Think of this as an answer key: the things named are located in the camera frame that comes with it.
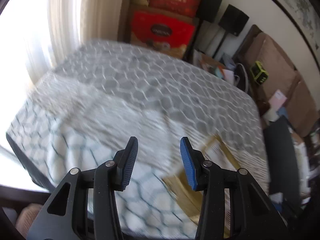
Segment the cream packaged box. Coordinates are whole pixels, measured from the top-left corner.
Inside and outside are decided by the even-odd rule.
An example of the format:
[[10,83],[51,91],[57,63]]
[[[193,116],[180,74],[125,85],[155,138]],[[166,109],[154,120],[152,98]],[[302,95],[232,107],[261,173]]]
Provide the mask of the cream packaged box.
[[202,166],[206,172],[203,191],[191,189],[184,169],[163,181],[176,197],[181,210],[197,226],[196,239],[224,239],[230,236],[230,229],[225,225],[224,169],[206,158]]

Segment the grey patterned fleece blanket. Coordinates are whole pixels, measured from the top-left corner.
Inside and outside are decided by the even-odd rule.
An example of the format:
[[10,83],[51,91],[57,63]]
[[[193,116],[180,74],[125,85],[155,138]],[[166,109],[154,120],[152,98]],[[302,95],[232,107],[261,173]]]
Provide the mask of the grey patterned fleece blanket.
[[268,191],[259,113],[248,94],[179,59],[103,40],[44,75],[7,130],[19,161],[50,191],[72,168],[94,169],[136,137],[130,184],[116,193],[120,224],[159,238],[195,236],[164,178],[183,166],[182,137],[200,150],[214,135]]

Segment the pink booklet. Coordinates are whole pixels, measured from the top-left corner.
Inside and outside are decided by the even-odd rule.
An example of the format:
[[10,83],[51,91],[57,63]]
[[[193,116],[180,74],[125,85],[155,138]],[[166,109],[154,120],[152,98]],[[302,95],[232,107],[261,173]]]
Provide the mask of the pink booklet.
[[281,92],[281,90],[278,89],[270,97],[268,102],[270,104],[270,107],[277,112],[283,106],[286,100],[287,100],[287,97]]

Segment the green portable speaker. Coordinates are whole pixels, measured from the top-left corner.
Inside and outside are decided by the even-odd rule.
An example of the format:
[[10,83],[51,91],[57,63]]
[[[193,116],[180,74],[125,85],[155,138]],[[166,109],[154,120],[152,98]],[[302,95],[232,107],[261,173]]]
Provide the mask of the green portable speaker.
[[263,68],[263,64],[260,61],[255,61],[250,68],[253,79],[257,85],[262,85],[268,79],[268,72]]

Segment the brown fabric sofa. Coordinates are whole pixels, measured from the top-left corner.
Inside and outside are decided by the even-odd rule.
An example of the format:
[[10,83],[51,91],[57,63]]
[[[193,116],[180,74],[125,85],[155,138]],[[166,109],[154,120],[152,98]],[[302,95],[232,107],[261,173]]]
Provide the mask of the brown fabric sofa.
[[[311,93],[287,53],[257,25],[252,25],[233,59],[244,65],[251,86],[249,92],[255,102],[268,102],[276,91],[286,96],[284,107],[289,123],[301,137],[306,137],[319,120],[319,112]],[[266,81],[258,85],[251,67],[260,62],[268,73]]]

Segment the red chocolate gift box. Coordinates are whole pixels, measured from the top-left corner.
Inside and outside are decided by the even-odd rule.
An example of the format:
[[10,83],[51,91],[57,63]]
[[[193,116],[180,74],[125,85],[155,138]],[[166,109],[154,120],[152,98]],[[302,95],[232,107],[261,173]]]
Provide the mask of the red chocolate gift box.
[[163,14],[137,11],[131,20],[130,43],[182,59],[195,25]]

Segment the right black speaker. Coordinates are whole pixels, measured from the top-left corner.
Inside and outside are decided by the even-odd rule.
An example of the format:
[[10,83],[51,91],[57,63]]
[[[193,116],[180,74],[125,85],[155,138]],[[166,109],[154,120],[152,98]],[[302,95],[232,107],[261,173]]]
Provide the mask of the right black speaker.
[[248,20],[249,16],[247,14],[229,4],[218,25],[228,33],[239,36]]

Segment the black speaker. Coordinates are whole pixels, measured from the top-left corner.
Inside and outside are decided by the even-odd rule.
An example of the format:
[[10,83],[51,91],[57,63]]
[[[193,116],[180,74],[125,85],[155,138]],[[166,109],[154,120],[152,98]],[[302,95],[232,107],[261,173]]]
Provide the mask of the black speaker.
[[247,14],[229,4],[218,25],[228,33],[239,36],[248,20],[249,16]]
[[222,0],[201,0],[196,12],[199,20],[213,23],[219,11]]

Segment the cream curtain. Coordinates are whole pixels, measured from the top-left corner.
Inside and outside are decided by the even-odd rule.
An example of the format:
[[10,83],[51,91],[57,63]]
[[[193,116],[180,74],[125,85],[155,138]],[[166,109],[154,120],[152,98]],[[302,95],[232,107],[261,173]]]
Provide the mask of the cream curtain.
[[123,0],[49,0],[53,64],[92,39],[117,40]]

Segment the left black speaker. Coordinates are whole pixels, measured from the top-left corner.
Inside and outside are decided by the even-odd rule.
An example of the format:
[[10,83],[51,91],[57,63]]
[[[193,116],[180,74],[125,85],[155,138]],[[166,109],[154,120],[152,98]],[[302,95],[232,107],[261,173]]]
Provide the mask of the left black speaker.
[[201,0],[196,12],[199,20],[213,23],[219,11],[222,0]]

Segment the framed bird painting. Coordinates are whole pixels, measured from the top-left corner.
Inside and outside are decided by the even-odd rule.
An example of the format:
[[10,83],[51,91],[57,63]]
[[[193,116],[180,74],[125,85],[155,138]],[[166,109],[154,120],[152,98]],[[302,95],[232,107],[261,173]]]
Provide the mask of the framed bird painting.
[[319,14],[310,0],[272,0],[297,28],[319,66]]

